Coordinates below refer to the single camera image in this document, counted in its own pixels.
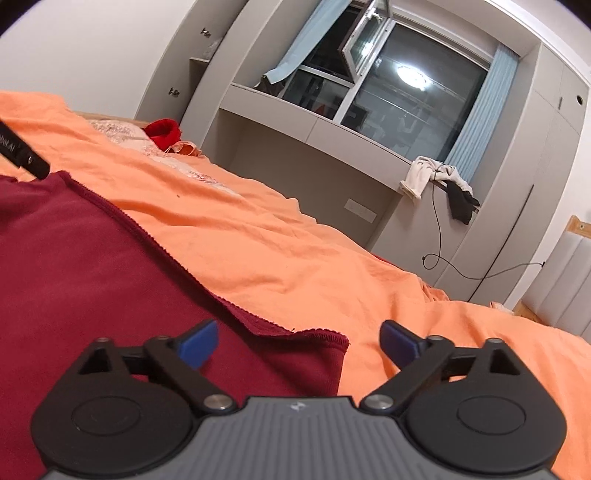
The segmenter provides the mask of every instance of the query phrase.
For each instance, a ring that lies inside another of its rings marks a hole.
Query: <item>orange bedsheet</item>
[[[290,330],[322,327],[345,334],[351,345],[341,394],[360,399],[395,373],[378,347],[384,319],[421,336],[444,335],[460,346],[477,346],[491,336],[505,339],[567,417],[568,437],[555,473],[565,480],[589,478],[591,346],[582,339],[448,301],[415,275],[317,225],[298,211],[295,200],[205,157],[183,160],[237,194],[184,176],[112,144],[58,97],[0,93],[0,118],[52,171],[67,170],[123,209],[214,293]],[[0,161],[0,174],[30,179],[6,161]]]

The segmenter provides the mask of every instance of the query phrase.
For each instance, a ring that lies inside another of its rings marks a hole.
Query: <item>hanging clothes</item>
[[[406,179],[400,182],[404,193],[414,200],[420,200],[423,190],[429,180],[447,181],[457,184],[461,190],[472,195],[472,188],[460,177],[456,167],[445,165],[437,160],[427,157],[417,157],[410,165]]]
[[[474,207],[479,207],[480,202],[476,200],[470,192],[462,190],[457,183],[453,181],[445,182],[447,202],[454,220],[459,220],[465,225],[470,225]]]

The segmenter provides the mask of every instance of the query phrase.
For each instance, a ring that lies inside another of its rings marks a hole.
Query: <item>light blue curtain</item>
[[[332,27],[333,23],[345,11],[351,0],[321,0],[314,13],[306,21],[300,33],[297,34],[290,49],[279,62],[279,65],[269,70],[265,76],[270,83],[277,83],[286,79],[306,59],[308,53],[318,45],[322,37]]]
[[[460,176],[468,183],[482,160],[499,121],[518,64],[517,54],[500,44],[474,107],[447,156],[445,163],[456,166]]]

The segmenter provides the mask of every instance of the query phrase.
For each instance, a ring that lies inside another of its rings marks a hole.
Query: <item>wooden bed frame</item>
[[[576,233],[577,235],[582,235],[585,238],[591,239],[591,223],[582,222],[576,215],[571,216],[568,224],[566,225],[565,231]],[[534,322],[546,325],[546,322],[538,317],[534,312],[532,312],[521,300],[513,309],[513,313],[519,317],[525,317],[527,319],[533,320]]]

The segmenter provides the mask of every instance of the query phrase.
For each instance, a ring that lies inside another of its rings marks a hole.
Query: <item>black circular mount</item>
[[[564,440],[564,417],[549,395],[531,395],[517,381],[488,375],[478,385],[466,379],[429,389],[408,408],[408,432],[460,471],[510,475],[549,465]]]
[[[44,463],[87,478],[144,471],[179,450],[193,428],[176,393],[124,375],[78,375],[59,384],[31,422]]]

